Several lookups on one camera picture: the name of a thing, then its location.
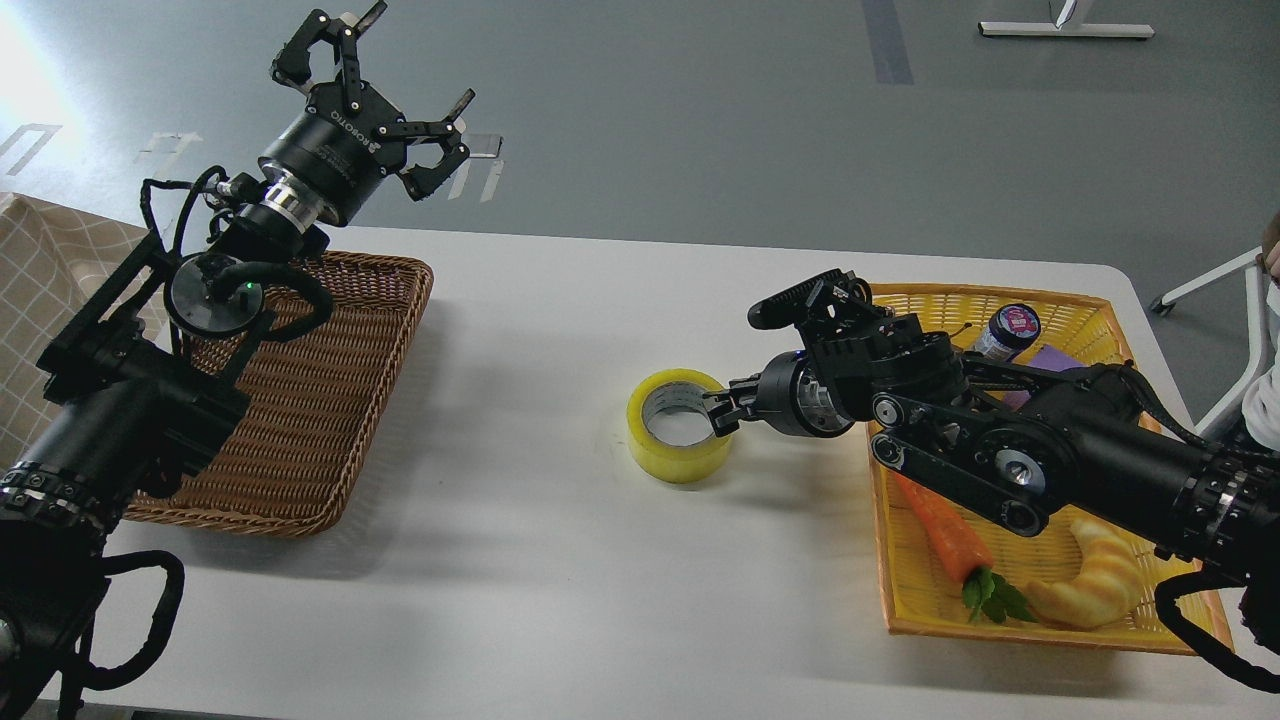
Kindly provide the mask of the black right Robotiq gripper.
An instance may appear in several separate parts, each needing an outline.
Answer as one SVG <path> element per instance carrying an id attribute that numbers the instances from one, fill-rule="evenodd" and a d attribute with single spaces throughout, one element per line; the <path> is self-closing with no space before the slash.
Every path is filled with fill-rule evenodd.
<path id="1" fill-rule="evenodd" d="M 822 437 L 823 406 L 815 404 L 813 387 L 806 359 L 800 352 L 780 354 L 759 375 L 707 391 L 712 432 L 727 437 L 744 421 L 764 421 L 785 436 Z"/>

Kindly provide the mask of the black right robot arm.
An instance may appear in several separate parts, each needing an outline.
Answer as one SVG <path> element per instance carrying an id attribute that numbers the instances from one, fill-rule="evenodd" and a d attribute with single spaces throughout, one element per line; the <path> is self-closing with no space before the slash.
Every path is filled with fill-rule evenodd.
<path id="1" fill-rule="evenodd" d="M 1187 620 L 1176 602 L 1240 588 L 1242 621 L 1277 650 L 1277 455 L 1196 436 L 1132 364 L 1051 372 L 954 347 L 916 315 L 873 301 L 833 269 L 755 304 L 762 331 L 792 327 L 803 347 L 703 395 L 716 436 L 764 421 L 833 438 L 876 421 L 873 457 L 1018 536 L 1076 506 L 1199 571 L 1155 588 L 1158 620 L 1222 674 L 1274 693 L 1277 675 Z"/>

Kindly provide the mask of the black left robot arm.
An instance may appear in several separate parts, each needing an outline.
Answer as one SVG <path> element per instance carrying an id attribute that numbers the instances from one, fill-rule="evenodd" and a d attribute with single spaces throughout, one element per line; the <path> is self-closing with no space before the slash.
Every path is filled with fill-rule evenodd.
<path id="1" fill-rule="evenodd" d="M 173 553 L 109 557 L 137 493 L 173 496 L 250 410 L 237 382 L 265 343 L 326 323 L 334 299 L 310 270 L 392 177 L 421 201 L 470 159 L 467 90 L 439 120 L 410 120 L 362 77 L 362 15 L 312 10 L 271 61 L 305 96 L 259 159 L 260 176 L 210 167 L 145 179 L 146 236 L 38 357 L 60 413 L 3 473 L 3 716 L 20 719 L 55 678 L 58 715 L 83 691 L 148 671 L 186 588 Z"/>

